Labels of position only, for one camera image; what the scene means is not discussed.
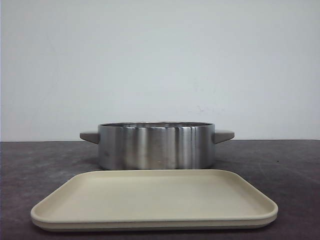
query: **pot handle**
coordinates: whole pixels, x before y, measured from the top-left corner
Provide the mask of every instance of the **pot handle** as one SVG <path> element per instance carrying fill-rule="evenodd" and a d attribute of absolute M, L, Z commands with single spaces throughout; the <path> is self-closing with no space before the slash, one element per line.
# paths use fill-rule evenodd
<path fill-rule="evenodd" d="M 100 141 L 100 135 L 97 132 L 81 132 L 80 138 L 94 144 Z"/>
<path fill-rule="evenodd" d="M 216 129 L 214 133 L 213 143 L 218 144 L 218 143 L 233 139 L 234 137 L 235 137 L 234 131 Z"/>

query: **wall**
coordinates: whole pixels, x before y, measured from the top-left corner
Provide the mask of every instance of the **wall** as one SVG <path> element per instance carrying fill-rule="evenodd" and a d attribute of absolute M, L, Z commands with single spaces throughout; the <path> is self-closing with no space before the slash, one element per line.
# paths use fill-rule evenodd
<path fill-rule="evenodd" d="M 121 121 L 320 139 L 318 0 L 2 0 L 1 140 Z"/>

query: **table surface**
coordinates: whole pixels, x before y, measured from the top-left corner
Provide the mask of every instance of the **table surface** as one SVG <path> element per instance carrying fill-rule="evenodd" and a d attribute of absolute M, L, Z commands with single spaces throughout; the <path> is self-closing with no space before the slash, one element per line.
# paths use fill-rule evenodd
<path fill-rule="evenodd" d="M 46 239 L 311 239 L 320 236 L 320 140 L 231 140 L 216 146 L 215 169 L 235 172 L 275 201 L 277 219 L 257 229 L 48 232 L 31 208 L 71 177 L 101 170 L 84 141 L 1 143 L 1 236 Z"/>

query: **tray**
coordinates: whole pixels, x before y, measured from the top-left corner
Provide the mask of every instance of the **tray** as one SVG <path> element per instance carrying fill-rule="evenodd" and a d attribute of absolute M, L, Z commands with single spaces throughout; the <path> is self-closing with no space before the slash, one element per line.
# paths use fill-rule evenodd
<path fill-rule="evenodd" d="M 224 170 L 92 171 L 74 176 L 31 210 L 48 231 L 259 228 L 277 205 Z"/>

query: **stainless steel pot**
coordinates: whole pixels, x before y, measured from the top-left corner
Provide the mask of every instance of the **stainless steel pot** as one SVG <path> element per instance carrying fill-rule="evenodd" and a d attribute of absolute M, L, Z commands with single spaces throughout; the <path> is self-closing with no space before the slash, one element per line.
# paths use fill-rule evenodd
<path fill-rule="evenodd" d="M 215 161 L 215 144 L 234 136 L 206 122 L 107 123 L 98 132 L 80 133 L 98 144 L 98 162 L 108 170 L 208 168 Z"/>

